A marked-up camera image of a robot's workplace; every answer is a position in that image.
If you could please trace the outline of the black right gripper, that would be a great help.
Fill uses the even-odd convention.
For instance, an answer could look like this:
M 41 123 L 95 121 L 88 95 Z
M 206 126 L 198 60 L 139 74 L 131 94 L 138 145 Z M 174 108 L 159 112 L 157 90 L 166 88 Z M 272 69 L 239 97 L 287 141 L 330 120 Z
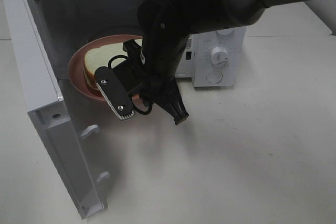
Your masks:
M 151 111 L 153 104 L 157 104 L 173 117 L 175 125 L 185 121 L 189 114 L 175 78 L 161 80 L 151 69 L 151 61 L 143 56 L 141 45 L 134 39 L 125 41 L 122 48 L 127 56 L 113 57 L 111 69 L 131 100 L 138 96 L 147 111 Z

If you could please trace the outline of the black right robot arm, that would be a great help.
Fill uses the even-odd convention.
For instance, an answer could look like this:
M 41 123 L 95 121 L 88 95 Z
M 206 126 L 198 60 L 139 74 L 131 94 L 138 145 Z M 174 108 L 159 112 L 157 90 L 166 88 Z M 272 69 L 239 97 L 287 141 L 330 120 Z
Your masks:
M 110 106 L 128 119 L 138 111 L 132 100 L 137 94 L 145 100 L 144 114 L 157 104 L 176 124 L 183 122 L 188 113 L 175 73 L 190 35 L 249 26 L 267 8 L 302 1 L 308 0 L 145 0 L 137 12 L 142 44 L 123 44 L 127 55 L 113 69 Z

